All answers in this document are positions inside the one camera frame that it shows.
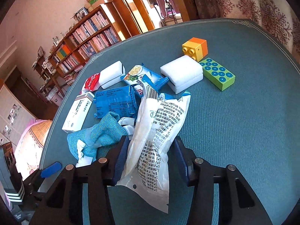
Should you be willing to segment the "blue snack pack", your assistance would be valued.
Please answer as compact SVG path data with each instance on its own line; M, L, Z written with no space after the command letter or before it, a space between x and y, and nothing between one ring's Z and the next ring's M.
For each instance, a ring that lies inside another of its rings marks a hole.
M98 119L103 118L108 112L117 113L120 118L136 118L138 114L135 90L130 85L96 92L93 104L96 105L94 118Z

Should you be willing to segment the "patterned beige curtain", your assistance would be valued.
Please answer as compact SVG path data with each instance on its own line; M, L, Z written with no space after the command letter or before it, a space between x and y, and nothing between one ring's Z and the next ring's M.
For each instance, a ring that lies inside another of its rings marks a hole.
M201 19L248 18L299 60L299 19L287 0L194 0Z

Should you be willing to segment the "red white balloon packet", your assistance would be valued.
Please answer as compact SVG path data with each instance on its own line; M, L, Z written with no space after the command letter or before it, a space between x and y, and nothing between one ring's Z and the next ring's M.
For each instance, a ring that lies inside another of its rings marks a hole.
M94 92L95 90L97 90L100 87L99 78L100 73L93 74L89 78L87 78L81 89L81 94Z

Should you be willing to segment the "white printed plastic bag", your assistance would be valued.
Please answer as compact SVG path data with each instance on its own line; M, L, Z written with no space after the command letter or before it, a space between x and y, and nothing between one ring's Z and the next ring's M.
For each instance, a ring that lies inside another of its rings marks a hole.
M117 185L137 193L152 207L168 213L169 148L186 120L191 94L179 99L150 89L141 99L127 160Z

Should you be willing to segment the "wooden door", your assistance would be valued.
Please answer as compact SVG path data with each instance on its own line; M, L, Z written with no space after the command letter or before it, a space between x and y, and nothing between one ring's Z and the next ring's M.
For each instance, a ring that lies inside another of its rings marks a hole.
M167 16L163 18L157 0L113 0L121 20L118 26L125 38L180 22L197 20L193 0L175 0L180 13L176 14L169 0L165 0Z

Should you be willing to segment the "blue knitted cloth pouch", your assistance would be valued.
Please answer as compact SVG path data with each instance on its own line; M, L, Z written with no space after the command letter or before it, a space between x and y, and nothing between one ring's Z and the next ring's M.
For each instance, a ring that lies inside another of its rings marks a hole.
M120 116L108 112L99 123L90 128L78 130L67 135L70 153L79 160L80 157L90 157L96 160L99 147L110 146L120 141L128 133L119 124Z

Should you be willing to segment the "white sponge block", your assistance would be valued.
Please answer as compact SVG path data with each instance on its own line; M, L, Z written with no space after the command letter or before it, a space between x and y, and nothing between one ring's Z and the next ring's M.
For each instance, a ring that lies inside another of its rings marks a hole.
M123 80L126 74L126 70L121 63L121 61L117 61L110 66L106 67L102 71L100 71L99 76L99 84L100 87L106 89L116 83L119 83Z

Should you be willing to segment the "green block blue dots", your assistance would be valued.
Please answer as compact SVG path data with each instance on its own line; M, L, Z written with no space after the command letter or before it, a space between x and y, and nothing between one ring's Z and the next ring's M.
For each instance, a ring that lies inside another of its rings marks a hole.
M206 58L199 64L202 66L204 76L220 91L224 91L235 83L236 76L215 60Z

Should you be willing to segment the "white medicine box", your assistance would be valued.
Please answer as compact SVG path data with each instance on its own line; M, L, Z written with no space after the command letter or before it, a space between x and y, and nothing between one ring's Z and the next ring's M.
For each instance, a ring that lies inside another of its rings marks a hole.
M94 94L91 92L80 94L75 98L62 126L64 132L73 133L81 130L93 99Z

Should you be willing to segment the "white sponge with black stripe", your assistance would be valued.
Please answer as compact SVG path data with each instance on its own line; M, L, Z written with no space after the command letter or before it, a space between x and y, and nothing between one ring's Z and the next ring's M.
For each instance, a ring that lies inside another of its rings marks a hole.
M169 78L168 85L175 94L203 79L202 65L188 55L181 56L161 66L160 72Z

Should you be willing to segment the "blue cracker packet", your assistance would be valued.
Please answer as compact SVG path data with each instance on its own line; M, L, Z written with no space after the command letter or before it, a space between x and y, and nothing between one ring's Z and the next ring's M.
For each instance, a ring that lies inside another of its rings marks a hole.
M134 87L135 95L140 98L143 97L143 89L148 85L154 90L160 90L165 84L169 82L168 77L163 77L142 65L135 65L125 76L121 77L122 80Z

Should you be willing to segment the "wooden bookshelf with books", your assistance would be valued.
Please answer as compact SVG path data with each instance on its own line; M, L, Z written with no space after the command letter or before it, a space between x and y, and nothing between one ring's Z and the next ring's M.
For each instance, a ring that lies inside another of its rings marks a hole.
M101 4L71 28L51 48L49 56L45 56L40 47L32 68L44 80L44 84L33 91L42 100L46 100L43 94L51 86L65 95L62 88L74 82L90 57L122 41L122 33L116 30L120 20L113 3Z

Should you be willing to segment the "yellow orange toy brick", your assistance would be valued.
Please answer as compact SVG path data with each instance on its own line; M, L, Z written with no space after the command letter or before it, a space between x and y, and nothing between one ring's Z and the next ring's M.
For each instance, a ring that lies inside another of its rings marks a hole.
M208 46L205 39L193 37L183 43L181 47L184 55L188 55L197 62L208 55Z

